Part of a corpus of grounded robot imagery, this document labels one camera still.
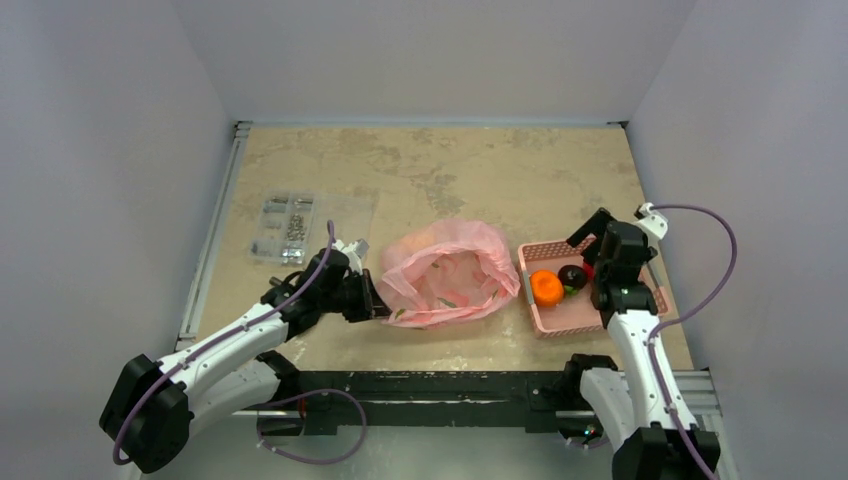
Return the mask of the red fake fruit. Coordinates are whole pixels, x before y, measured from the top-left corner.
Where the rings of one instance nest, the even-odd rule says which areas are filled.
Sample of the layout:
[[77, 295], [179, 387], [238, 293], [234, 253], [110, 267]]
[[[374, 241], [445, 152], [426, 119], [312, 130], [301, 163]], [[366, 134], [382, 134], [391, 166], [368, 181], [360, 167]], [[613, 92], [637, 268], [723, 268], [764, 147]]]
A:
[[582, 270], [585, 272], [586, 277], [589, 281], [594, 278], [594, 268], [590, 264], [584, 262], [582, 264]]

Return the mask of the dark purple fake mangosteen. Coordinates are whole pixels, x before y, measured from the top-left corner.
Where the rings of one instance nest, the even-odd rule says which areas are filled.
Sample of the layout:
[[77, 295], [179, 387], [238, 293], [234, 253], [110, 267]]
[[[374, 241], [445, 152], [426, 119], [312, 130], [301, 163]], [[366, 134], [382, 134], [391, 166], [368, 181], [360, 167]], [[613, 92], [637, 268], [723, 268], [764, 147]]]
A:
[[577, 295], [588, 283], [590, 276], [580, 265], [565, 265], [559, 269], [557, 277], [566, 297]]

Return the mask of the orange fake fruit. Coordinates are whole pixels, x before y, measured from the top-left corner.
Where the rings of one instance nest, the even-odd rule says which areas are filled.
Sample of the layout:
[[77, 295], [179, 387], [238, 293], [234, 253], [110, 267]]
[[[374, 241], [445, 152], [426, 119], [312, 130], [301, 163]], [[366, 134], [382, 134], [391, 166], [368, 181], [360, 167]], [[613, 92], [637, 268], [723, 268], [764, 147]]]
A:
[[565, 289], [557, 274], [550, 270], [538, 270], [529, 277], [534, 303], [541, 308], [552, 308], [565, 298]]

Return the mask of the pink plastic bag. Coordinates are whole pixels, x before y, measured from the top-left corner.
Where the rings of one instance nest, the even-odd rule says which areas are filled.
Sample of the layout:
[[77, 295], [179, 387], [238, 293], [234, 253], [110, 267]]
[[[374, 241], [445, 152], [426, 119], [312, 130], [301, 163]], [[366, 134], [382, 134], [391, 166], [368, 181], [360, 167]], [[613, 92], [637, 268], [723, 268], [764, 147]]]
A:
[[394, 327], [482, 319], [521, 289], [504, 232], [480, 220], [438, 220], [388, 245], [380, 264], [376, 290], [391, 310], [383, 323]]

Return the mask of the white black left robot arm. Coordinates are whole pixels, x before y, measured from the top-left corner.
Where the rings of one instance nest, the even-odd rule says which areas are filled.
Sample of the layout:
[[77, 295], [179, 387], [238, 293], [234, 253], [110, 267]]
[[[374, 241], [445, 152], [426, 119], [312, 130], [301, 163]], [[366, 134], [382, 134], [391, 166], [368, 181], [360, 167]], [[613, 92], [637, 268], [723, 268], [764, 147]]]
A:
[[271, 278], [257, 303], [205, 340], [158, 360], [129, 360], [99, 419], [114, 463], [153, 473], [192, 435], [245, 408], [292, 409], [303, 421], [306, 398], [329, 389], [304, 379], [276, 349], [329, 313], [350, 323], [389, 315], [363, 266], [367, 248], [337, 241], [305, 270]]

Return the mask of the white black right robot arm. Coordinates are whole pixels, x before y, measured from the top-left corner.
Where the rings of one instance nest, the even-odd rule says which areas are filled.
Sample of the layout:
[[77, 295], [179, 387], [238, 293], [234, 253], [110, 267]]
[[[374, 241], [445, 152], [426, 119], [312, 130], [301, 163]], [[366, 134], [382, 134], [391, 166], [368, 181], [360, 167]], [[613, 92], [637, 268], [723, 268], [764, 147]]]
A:
[[564, 399], [589, 404], [612, 449], [615, 479], [713, 479], [721, 447], [715, 433], [699, 427], [685, 403], [660, 337], [663, 324], [643, 268], [656, 257], [653, 242], [668, 220], [651, 203], [636, 222], [598, 209], [568, 243], [594, 239], [583, 258], [591, 268], [591, 302], [625, 362], [625, 372], [597, 355], [573, 355], [561, 381]]

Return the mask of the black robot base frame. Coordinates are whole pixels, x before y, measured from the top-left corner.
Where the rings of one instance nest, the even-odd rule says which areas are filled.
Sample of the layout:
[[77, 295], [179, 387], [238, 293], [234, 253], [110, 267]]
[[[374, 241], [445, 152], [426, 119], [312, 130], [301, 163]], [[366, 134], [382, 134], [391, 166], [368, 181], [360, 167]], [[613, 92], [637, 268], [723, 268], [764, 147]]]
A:
[[277, 352], [258, 361], [280, 384], [283, 417], [258, 420], [268, 436], [334, 435], [347, 426], [521, 428], [597, 438], [579, 392], [584, 371], [618, 369], [608, 356], [574, 354], [557, 371], [300, 371]]

